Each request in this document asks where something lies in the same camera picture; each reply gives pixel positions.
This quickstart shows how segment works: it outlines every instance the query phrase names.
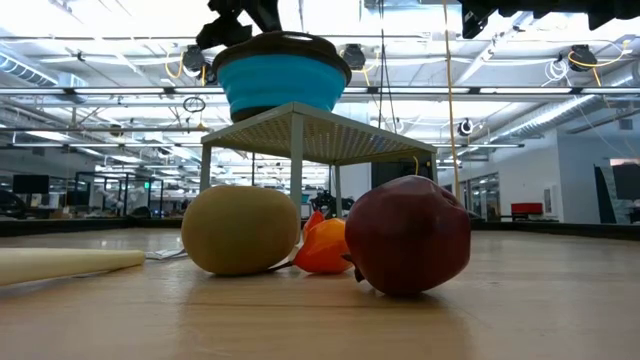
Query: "wooden table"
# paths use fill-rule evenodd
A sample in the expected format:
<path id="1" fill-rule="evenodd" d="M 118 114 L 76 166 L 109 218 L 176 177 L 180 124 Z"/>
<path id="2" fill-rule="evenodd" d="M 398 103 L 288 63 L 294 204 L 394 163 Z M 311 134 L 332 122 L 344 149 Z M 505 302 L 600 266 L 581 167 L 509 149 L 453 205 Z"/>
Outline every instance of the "wooden table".
<path id="1" fill-rule="evenodd" d="M 177 231 L 0 239 L 141 248 Z M 640 243 L 481 232 L 420 298 L 352 274 L 219 278 L 189 259 L 0 289 L 2 359 L 638 359 Z"/>

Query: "ceiling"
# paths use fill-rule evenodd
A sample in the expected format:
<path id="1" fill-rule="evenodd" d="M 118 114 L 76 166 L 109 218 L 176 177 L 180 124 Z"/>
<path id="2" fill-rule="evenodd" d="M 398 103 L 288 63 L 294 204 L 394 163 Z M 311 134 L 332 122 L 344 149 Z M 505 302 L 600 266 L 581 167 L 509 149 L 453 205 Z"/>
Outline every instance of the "ceiling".
<path id="1" fill-rule="evenodd" d="M 61 73 L 73 74 L 91 87 L 200 86 L 199 80 L 185 72 L 179 78 L 171 77 L 165 67 L 168 65 L 172 73 L 178 72 L 181 51 L 194 43 L 194 37 L 203 24 L 214 20 L 205 0 L 66 1 L 63 6 L 67 6 L 71 14 L 54 3 L 63 4 L 63 1 L 3 2 L 0 9 L 0 54 L 9 54 L 54 79 Z M 442 6 L 420 6 L 414 4 L 417 1 L 411 0 L 396 1 L 393 3 L 413 5 L 385 8 L 385 18 L 381 22 L 377 13 L 361 8 L 360 3 L 343 0 L 281 0 L 279 9 L 283 28 L 286 30 L 323 36 L 338 50 L 349 43 L 360 44 L 367 57 L 366 67 L 370 68 L 368 80 L 371 86 L 380 84 L 381 67 L 377 54 L 381 49 L 381 25 L 385 29 L 389 86 L 447 85 Z M 496 14 L 476 39 L 463 40 L 460 36 L 460 6 L 455 1 L 449 3 L 449 17 L 454 19 L 447 26 L 451 35 L 451 76 L 458 86 L 553 87 L 566 86 L 567 81 L 574 86 L 593 84 L 594 76 L 591 72 L 565 73 L 551 69 L 558 55 L 566 56 L 574 44 L 588 44 L 600 61 L 620 58 L 600 69 L 603 78 L 639 58 L 640 39 L 632 34 L 637 33 L 640 18 L 613 20 L 590 32 L 584 14 L 552 13 L 537 21 L 522 13 L 511 18 L 502 18 Z M 250 18 L 244 14 L 240 20 L 251 23 Z M 513 31 L 514 25 L 519 25 L 520 31 Z M 254 26 L 254 34 L 257 32 L 259 30 Z M 629 42 L 624 48 L 624 55 L 620 56 L 623 40 Z M 223 47 L 209 49 L 205 51 L 205 55 L 213 58 L 222 50 Z M 354 73 L 350 86 L 366 85 L 365 75 L 362 72 Z M 0 72 L 0 86 L 33 85 Z M 18 96 L 11 97 L 12 103 L 9 105 L 5 102 L 5 108 L 12 111 L 10 108 L 18 104 L 36 108 L 48 115 L 48 120 L 30 116 L 28 121 L 31 124 L 20 124 L 33 127 L 69 126 L 72 124 L 74 111 L 76 123 L 82 121 L 81 124 L 85 127 L 119 124 L 122 127 L 170 129 L 203 124 L 210 130 L 217 130 L 228 126 L 231 123 L 229 106 L 224 97 L 212 95 L 204 98 L 207 107 L 197 114 L 189 114 L 182 109 L 184 97 L 180 96 L 169 99 L 158 96 L 96 95 L 83 104 L 65 103 L 55 98 Z M 377 124 L 377 101 L 366 97 L 345 97 L 342 102 L 365 104 L 358 120 Z M 507 100 L 499 96 L 482 101 L 460 99 L 453 103 L 453 117 L 455 122 L 468 118 L 481 125 L 476 126 L 478 135 L 485 131 L 499 131 L 519 115 L 542 104 L 543 102 L 532 99 Z M 391 113 L 391 103 L 385 98 L 382 102 L 383 117 L 389 118 Z M 396 99 L 393 101 L 393 113 L 400 123 L 395 130 L 388 130 L 427 142 L 448 141 L 449 105 L 446 97 L 425 99 L 415 96 Z M 7 116 L 0 117 L 0 124 L 6 127 L 18 125 Z M 67 135 L 73 139 L 71 141 L 87 142 L 198 143 L 202 133 L 125 133 L 121 137 L 114 137 L 109 133 Z M 19 141 L 51 141 L 29 134 L 19 136 Z M 93 152 L 87 153 L 87 156 L 94 156 L 96 160 L 103 155 L 115 154 L 115 150 L 109 148 L 94 149 Z M 147 149 L 119 155 L 141 158 L 143 164 L 167 164 L 171 161 L 197 165 L 197 151 L 180 149 L 180 152 L 182 153 L 162 154 L 156 149 Z M 248 161 L 242 154 L 231 151 L 219 151 L 216 156 L 220 163 L 239 163 L 244 166 Z M 115 163 L 126 162 L 115 160 Z M 324 173 L 317 173 L 318 176 L 326 176 Z M 308 178 L 310 183 L 313 182 L 311 179 L 316 179 L 315 174 Z M 196 176 L 197 168 L 189 175 Z"/>

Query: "blue collapsible bowl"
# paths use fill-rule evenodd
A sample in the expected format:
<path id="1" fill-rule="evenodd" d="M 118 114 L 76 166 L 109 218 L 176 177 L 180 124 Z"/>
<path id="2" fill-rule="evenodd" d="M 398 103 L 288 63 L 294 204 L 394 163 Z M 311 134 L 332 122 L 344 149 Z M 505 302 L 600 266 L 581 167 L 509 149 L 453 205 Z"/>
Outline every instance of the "blue collapsible bowl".
<path id="1" fill-rule="evenodd" d="M 351 81 L 351 69 L 331 42 L 286 31 L 222 51 L 213 71 L 234 122 L 292 101 L 331 111 Z"/>

